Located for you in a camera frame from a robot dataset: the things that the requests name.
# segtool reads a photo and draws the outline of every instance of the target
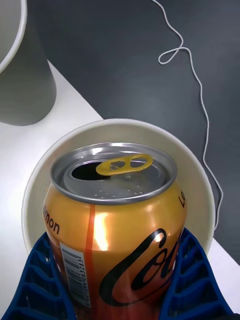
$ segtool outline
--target barcode label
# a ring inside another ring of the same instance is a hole
[[[84,254],[60,243],[69,290],[75,300],[91,308]]]

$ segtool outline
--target pull tab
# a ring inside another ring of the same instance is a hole
[[[146,159],[146,163],[138,167],[132,167],[131,161],[139,158]],[[124,166],[122,166],[121,168],[116,167],[114,165],[112,166],[112,163],[115,163],[118,161],[124,162]],[[141,154],[135,154],[135,155],[126,155],[126,156],[121,156],[119,158],[110,159],[100,163],[96,167],[96,172],[102,176],[122,175],[122,174],[128,174],[130,172],[142,171],[150,167],[152,163],[153,163],[153,158],[149,154],[141,153]]]

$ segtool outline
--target soda can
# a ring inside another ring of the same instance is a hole
[[[80,320],[155,320],[173,275],[187,202],[165,152],[106,142],[51,168],[43,220]]]

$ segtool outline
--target white desk surface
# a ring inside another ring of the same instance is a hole
[[[71,130],[102,119],[52,66],[56,102],[40,122],[29,126],[0,123],[0,318],[18,286],[27,250],[21,226],[21,207],[28,179],[48,148]],[[240,266],[213,239],[209,260],[219,288],[240,314]]]

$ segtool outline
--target blue holder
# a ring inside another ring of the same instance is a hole
[[[233,315],[198,240],[184,229],[171,285],[159,320],[216,319]],[[2,320],[76,320],[46,233],[33,247]]]

